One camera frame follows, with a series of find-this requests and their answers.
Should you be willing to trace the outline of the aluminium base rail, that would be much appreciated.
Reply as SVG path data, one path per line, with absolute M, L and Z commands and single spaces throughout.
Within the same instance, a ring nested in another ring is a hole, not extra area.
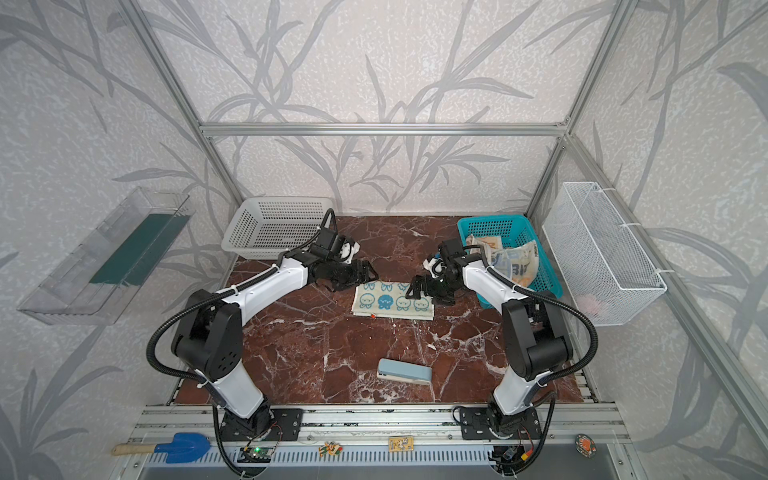
M 301 429 L 290 446 L 320 445 L 334 441 L 348 445 L 384 445 L 389 437 L 413 436 L 416 444 L 449 445 L 463 440 L 456 414 L 449 404 L 316 404 L 304 405 Z M 178 405 L 147 407 L 140 414 L 128 443 L 169 439 L 177 432 L 214 436 L 209 406 Z M 599 443 L 629 443 L 626 425 L 611 403 L 559 404 L 547 441 L 568 443 L 584 433 Z M 478 440 L 499 444 L 502 440 Z

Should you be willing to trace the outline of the light blue stapler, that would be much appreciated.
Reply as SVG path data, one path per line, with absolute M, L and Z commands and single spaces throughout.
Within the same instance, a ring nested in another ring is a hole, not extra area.
M 378 363 L 377 377 L 401 383 L 429 385 L 432 382 L 432 369 L 422 365 L 383 358 Z

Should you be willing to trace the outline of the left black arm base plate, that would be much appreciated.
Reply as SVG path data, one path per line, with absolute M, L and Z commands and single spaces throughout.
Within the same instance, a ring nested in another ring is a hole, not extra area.
M 272 409 L 262 405 L 251 417 L 243 419 L 226 410 L 219 435 L 224 442 L 293 442 L 298 439 L 303 414 L 300 408 Z

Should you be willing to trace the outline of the round orange circuit board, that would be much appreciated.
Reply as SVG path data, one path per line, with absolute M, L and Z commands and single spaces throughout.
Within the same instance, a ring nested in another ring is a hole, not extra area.
M 594 440 L 586 434 L 578 434 L 575 438 L 576 450 L 585 458 L 593 458 L 597 452 Z

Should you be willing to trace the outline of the green microcontroller board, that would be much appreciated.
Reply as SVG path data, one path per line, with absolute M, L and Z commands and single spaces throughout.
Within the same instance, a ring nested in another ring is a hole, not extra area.
M 266 464 L 272 461 L 276 447 L 247 446 L 238 450 L 238 464 Z

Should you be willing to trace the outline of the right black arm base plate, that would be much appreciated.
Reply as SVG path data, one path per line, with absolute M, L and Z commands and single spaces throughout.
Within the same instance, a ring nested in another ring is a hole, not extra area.
M 543 424 L 534 408 L 503 415 L 491 406 L 458 406 L 453 412 L 463 440 L 538 440 Z

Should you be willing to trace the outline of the small yellow circuit board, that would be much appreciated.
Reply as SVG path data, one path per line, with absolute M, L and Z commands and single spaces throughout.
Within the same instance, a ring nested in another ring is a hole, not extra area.
M 413 436 L 395 436 L 388 438 L 389 453 L 405 453 L 414 450 L 415 443 Z

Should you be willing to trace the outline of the blue toy shovel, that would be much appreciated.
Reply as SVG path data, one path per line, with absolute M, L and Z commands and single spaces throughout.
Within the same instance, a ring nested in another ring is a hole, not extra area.
M 176 433 L 169 443 L 139 444 L 125 443 L 116 445 L 110 452 L 112 456 L 162 453 L 168 464 L 191 463 L 202 458 L 210 449 L 210 441 L 199 433 Z

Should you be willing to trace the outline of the small colourful connector bundle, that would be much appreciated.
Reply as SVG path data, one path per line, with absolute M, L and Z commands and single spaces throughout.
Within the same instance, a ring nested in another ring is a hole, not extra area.
M 337 457 L 343 452 L 343 446 L 336 442 L 325 442 L 318 448 L 321 457 Z

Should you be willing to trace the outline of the blue bunny pattern towel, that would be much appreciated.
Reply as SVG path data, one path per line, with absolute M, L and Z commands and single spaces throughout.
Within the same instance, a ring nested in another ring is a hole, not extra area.
M 432 321 L 434 305 L 430 297 L 409 299 L 409 283 L 372 281 L 356 287 L 351 313 L 362 317 Z

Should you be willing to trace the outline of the blue rabbit print towel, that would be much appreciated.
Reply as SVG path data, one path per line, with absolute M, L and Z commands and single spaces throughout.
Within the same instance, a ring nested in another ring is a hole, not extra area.
M 530 287 L 540 265 L 538 244 L 533 240 L 520 247 L 496 249 L 491 254 L 491 265 L 513 283 Z

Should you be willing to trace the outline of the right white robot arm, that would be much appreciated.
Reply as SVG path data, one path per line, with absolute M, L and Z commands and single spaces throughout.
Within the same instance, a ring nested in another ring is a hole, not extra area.
M 483 297 L 501 316 L 507 368 L 478 420 L 460 422 L 472 430 L 466 439 L 519 437 L 522 431 L 543 434 L 536 396 L 555 380 L 585 368 L 596 356 L 599 338 L 592 321 L 550 293 L 536 292 L 492 266 L 480 245 L 459 238 L 442 242 L 438 254 L 412 278 L 405 297 L 431 298 L 452 306 L 457 291 Z

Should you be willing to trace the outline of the orange rabbit print towel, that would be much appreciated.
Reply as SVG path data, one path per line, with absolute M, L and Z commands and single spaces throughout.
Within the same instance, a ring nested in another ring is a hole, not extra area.
M 503 241 L 500 236 L 477 237 L 475 235 L 469 235 L 465 239 L 465 244 L 481 247 L 488 258 L 491 258 L 494 254 L 504 250 Z

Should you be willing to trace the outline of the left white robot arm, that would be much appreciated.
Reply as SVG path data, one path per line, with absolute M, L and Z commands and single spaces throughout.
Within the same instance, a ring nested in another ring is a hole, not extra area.
M 163 322 L 146 347 L 157 372 L 196 382 L 223 409 L 225 421 L 247 438 L 268 434 L 274 420 L 266 395 L 244 366 L 244 327 L 266 307 L 289 293 L 324 281 L 332 292 L 378 280 L 359 244 L 340 233 L 327 209 L 311 238 L 279 253 L 267 270 L 212 293 L 199 290 L 186 306 Z

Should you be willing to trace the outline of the white perforated plastic basket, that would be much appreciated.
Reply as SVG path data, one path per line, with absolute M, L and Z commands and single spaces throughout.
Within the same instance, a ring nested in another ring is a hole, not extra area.
M 234 213 L 221 241 L 225 252 L 248 260 L 275 260 L 317 231 L 333 203 L 322 197 L 254 197 Z

